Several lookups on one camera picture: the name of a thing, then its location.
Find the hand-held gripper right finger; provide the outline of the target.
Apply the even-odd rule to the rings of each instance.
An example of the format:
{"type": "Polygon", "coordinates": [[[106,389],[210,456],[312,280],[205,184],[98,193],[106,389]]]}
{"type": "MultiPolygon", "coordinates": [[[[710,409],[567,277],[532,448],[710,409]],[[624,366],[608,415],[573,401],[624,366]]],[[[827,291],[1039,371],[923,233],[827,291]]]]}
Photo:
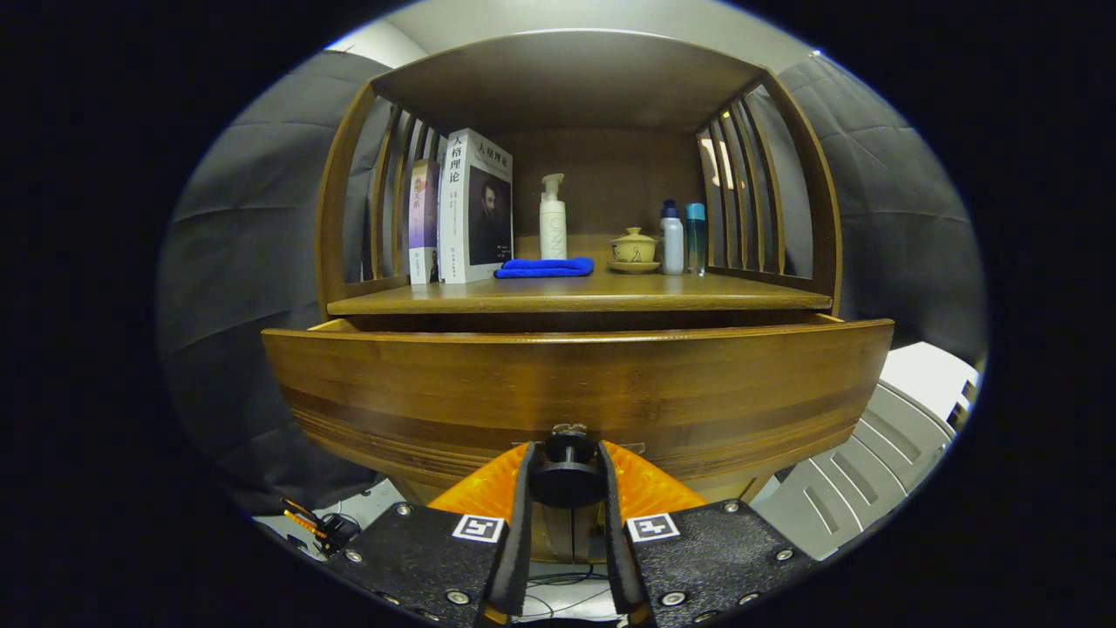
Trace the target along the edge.
{"type": "Polygon", "coordinates": [[[629,627],[727,627],[820,568],[737,497],[708,503],[606,439],[597,466],[610,596],[629,627]]]}

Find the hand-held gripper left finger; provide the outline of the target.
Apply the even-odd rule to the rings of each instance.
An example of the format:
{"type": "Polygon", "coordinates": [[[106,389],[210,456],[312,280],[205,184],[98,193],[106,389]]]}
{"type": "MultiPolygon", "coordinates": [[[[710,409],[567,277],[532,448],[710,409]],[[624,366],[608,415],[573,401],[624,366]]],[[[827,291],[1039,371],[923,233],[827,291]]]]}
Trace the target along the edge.
{"type": "Polygon", "coordinates": [[[522,613],[531,554],[527,477],[537,445],[500,454],[452,489],[436,509],[388,506],[327,561],[335,580],[423,627],[500,627],[522,613]],[[497,513],[462,497],[492,489],[497,513]]]}

